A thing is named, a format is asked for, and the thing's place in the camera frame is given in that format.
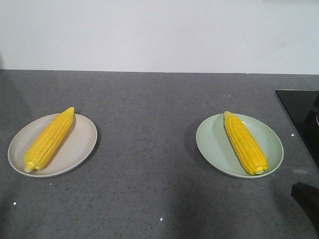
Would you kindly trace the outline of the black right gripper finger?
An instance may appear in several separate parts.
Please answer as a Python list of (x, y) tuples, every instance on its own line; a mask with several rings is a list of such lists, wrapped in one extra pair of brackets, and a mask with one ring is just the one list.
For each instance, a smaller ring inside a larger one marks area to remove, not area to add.
[(319, 189), (298, 182), (292, 186), (291, 196), (304, 210), (316, 232), (319, 231)]

